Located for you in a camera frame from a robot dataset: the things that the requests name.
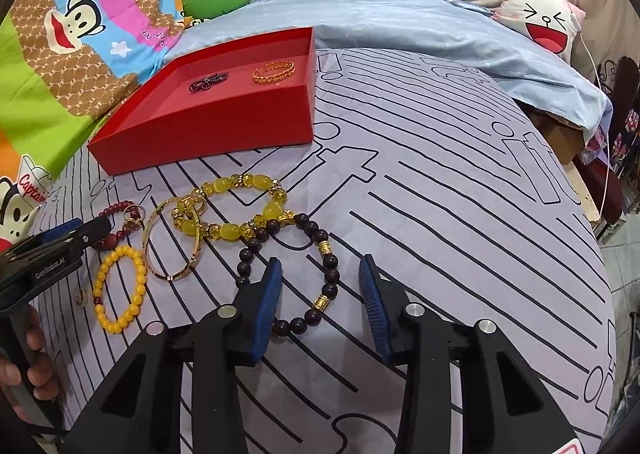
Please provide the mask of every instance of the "tiled floor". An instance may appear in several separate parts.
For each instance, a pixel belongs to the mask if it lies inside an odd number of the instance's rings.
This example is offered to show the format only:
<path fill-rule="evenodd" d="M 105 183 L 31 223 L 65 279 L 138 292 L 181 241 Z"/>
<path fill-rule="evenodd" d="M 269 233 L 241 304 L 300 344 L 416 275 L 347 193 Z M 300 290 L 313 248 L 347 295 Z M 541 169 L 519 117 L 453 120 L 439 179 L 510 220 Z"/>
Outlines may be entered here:
<path fill-rule="evenodd" d="M 623 227 L 600 245 L 616 318 L 616 379 L 614 401 L 625 375 L 631 339 L 630 311 L 640 311 L 640 215 L 629 215 Z"/>

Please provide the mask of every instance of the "dark beaded bracelet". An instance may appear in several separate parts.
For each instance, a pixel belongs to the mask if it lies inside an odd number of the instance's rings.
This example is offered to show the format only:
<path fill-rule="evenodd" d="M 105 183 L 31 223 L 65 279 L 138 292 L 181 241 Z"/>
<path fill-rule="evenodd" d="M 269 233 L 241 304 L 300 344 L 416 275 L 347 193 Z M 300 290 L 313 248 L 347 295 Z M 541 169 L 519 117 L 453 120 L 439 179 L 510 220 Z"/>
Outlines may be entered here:
<path fill-rule="evenodd" d="M 329 302 L 334 300 L 338 295 L 337 282 L 340 281 L 340 272 L 336 269 L 338 266 L 338 258 L 334 255 L 329 244 L 329 233 L 318 227 L 318 223 L 309 219 L 304 213 L 296 214 L 294 217 L 296 227 L 302 229 L 306 235 L 313 238 L 320 255 L 322 256 L 322 264 L 324 270 L 324 285 L 322 285 L 321 295 L 313 303 L 312 307 L 306 310 L 305 316 L 295 317 L 287 322 L 283 319 L 276 319 L 273 322 L 273 332 L 278 337 L 286 337 L 289 333 L 302 335 L 308 326 L 317 326 L 322 320 L 324 310 L 329 306 Z M 246 241 L 246 248 L 240 250 L 238 257 L 240 262 L 236 267 L 238 277 L 236 277 L 236 287 L 242 290 L 248 287 L 251 281 L 251 262 L 254 260 L 255 254 L 260 252 L 262 243 L 268 241 L 270 236 L 276 235 L 280 231 L 280 222 L 276 219 L 270 219 L 265 223 L 265 228 L 258 227 L 254 229 L 253 238 Z"/>

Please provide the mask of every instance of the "paul frank monkey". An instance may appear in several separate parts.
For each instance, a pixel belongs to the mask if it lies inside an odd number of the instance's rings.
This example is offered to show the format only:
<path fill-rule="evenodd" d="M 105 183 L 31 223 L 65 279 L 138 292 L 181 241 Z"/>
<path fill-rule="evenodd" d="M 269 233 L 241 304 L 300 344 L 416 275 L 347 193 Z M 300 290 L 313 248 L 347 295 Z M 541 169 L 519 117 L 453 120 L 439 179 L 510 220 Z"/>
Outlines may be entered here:
<path fill-rule="evenodd" d="M 81 38 L 100 34 L 106 27 L 93 0 L 68 0 L 66 12 L 50 10 L 44 18 L 47 42 L 57 54 L 71 54 L 82 47 Z"/>

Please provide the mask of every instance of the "pillow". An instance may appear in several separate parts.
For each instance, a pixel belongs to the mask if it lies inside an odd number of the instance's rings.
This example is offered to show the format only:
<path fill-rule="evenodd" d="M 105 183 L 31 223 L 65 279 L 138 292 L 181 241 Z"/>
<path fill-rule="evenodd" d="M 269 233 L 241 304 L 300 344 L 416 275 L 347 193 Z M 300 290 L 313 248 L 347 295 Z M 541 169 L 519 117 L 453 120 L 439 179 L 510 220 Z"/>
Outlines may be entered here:
<path fill-rule="evenodd" d="M 493 19 L 569 63 L 585 13 L 567 0 L 504 0 Z"/>

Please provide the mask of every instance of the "red tray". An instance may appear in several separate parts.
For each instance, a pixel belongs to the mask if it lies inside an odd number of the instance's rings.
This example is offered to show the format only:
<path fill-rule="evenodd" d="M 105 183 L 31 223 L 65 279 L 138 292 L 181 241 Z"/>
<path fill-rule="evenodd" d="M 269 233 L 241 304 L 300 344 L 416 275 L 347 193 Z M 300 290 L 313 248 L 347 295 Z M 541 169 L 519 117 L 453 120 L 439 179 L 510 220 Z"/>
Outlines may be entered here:
<path fill-rule="evenodd" d="M 295 73 L 259 85 L 256 68 L 291 60 Z M 207 91 L 189 85 L 213 73 L 228 78 Z M 313 28 L 261 34 L 179 57 L 140 87 L 88 144 L 107 174 L 231 151 L 306 144 L 314 134 Z"/>

